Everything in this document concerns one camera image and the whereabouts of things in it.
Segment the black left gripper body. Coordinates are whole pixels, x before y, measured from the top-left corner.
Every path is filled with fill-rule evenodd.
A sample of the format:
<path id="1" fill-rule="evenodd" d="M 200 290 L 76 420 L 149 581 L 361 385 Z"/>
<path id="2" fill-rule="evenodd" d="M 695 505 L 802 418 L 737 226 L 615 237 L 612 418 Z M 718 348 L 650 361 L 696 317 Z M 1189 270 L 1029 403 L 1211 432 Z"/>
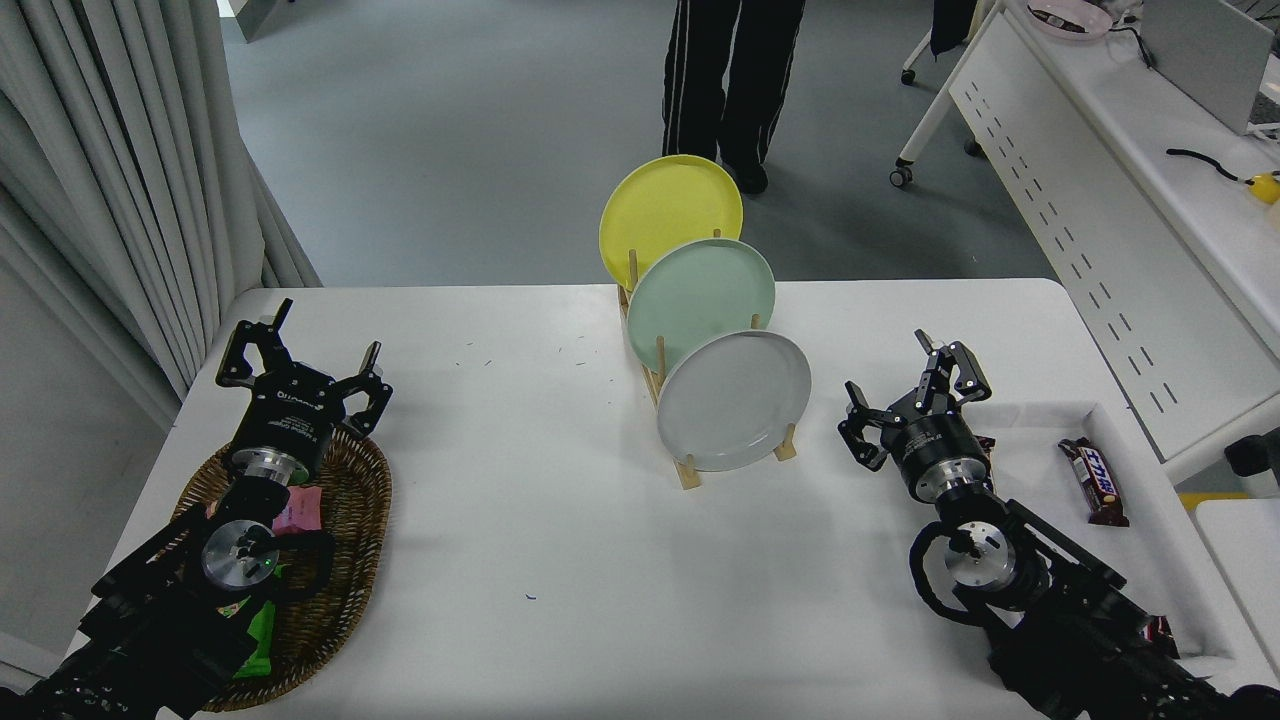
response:
<path id="1" fill-rule="evenodd" d="M 333 393 L 335 379 L 306 365 L 265 372 L 236 432 L 236 462 L 251 454 L 287 456 L 307 471 L 323 464 L 346 407 Z"/>

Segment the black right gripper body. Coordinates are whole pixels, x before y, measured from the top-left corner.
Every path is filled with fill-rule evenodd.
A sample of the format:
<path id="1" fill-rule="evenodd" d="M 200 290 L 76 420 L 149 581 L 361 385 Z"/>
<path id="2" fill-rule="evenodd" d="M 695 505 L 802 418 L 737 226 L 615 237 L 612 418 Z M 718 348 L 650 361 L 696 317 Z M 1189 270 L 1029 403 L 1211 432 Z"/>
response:
<path id="1" fill-rule="evenodd" d="M 891 407 L 902 427 L 884 429 L 884 447 L 909 491 L 948 491 L 986 483 L 986 451 L 957 411 L 922 414 Z"/>

